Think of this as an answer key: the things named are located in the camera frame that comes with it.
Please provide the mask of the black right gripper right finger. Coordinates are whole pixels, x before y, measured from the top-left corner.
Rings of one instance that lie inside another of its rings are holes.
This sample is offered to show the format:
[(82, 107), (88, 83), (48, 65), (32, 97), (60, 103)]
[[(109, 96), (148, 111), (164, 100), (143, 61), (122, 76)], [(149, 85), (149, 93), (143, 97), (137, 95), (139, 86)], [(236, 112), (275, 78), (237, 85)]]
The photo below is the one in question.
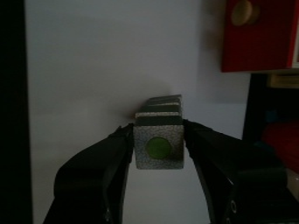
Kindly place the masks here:
[(299, 201), (275, 154), (196, 122), (183, 126), (209, 224), (299, 224)]

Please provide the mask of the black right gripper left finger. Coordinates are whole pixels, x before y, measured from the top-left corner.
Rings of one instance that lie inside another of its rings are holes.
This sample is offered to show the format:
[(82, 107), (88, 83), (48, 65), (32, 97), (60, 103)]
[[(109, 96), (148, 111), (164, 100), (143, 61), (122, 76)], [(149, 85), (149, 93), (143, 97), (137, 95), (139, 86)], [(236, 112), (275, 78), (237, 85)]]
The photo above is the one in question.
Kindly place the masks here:
[(42, 224), (122, 224), (132, 153), (133, 126), (126, 125), (66, 161)]

